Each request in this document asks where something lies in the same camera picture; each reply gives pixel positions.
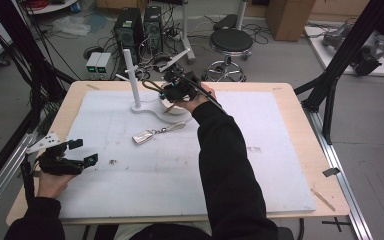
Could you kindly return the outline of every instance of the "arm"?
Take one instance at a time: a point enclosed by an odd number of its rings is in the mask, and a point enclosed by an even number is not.
[[[213,238],[277,240],[277,226],[266,217],[239,127],[231,116],[199,97],[194,104],[177,105],[191,111],[200,124],[199,168]]]
[[[64,229],[58,219],[61,204],[56,198],[74,177],[41,172],[37,197],[30,201],[24,217],[10,226],[5,239],[65,239]]]

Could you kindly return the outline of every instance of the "floor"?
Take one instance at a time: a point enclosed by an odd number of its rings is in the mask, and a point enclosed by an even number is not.
[[[53,19],[65,15],[72,13],[60,11],[39,20],[46,28]],[[76,16],[88,19],[93,15],[97,14],[81,12]],[[114,21],[109,15],[105,17],[106,21],[95,19],[97,27],[86,37],[57,33],[49,38],[82,79],[88,78],[84,50],[96,44],[103,45],[105,40],[101,38],[111,36]],[[190,31],[196,27],[194,33],[190,34],[196,37],[191,37],[190,42],[197,60],[192,65],[188,65],[184,59],[179,61],[186,71],[194,71],[197,76],[201,76],[210,63],[222,59],[221,55],[209,49],[208,40],[200,37],[211,33],[212,25],[206,22],[209,20],[204,17],[189,19]],[[246,18],[244,24],[266,27],[264,19],[258,18]],[[257,40],[267,44],[254,44],[252,56],[247,61],[237,59],[247,75],[247,81],[286,82],[296,88],[323,72],[308,39],[280,42],[274,41],[269,33],[262,33],[262,36],[258,36]],[[75,77],[53,50],[51,57],[58,69]],[[304,100],[307,96],[308,93],[303,93],[298,98]],[[0,150],[27,114],[28,99],[29,89],[15,66],[0,66]],[[332,141],[373,239],[384,239],[384,77],[341,77],[335,99]],[[8,228],[6,215],[21,184],[22,181],[15,177],[0,198],[0,239]],[[274,221],[278,226],[289,227],[295,238],[298,236],[298,219]],[[348,217],[338,218],[337,221],[343,224],[331,224],[335,222],[334,218],[305,219],[304,239],[357,239]],[[92,239],[95,227],[91,228],[87,239]],[[82,239],[84,229],[85,226],[66,226],[67,239]]]

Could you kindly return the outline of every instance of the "black tape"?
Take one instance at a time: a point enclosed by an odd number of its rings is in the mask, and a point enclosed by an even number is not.
[[[340,172],[341,171],[338,168],[329,168],[328,170],[324,171],[323,174],[326,177],[329,177],[329,176],[332,176],[332,175],[336,175],[336,174],[338,174]]]

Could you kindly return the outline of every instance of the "stool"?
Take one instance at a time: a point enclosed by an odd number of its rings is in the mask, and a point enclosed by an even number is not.
[[[231,57],[242,56],[246,60],[251,54],[252,44],[252,38],[241,30],[220,29],[213,32],[210,36],[210,47],[225,57],[224,61],[214,62],[207,68],[204,80],[218,82],[228,78],[232,82],[245,82],[242,68],[232,62]]]

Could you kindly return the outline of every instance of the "computer tower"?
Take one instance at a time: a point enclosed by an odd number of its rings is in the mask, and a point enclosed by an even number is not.
[[[124,62],[123,49],[130,50],[133,64],[140,63],[141,54],[139,48],[144,40],[140,9],[122,8],[113,30],[117,46],[119,46],[122,64]]]
[[[147,6],[143,18],[148,53],[163,51],[161,7]]]

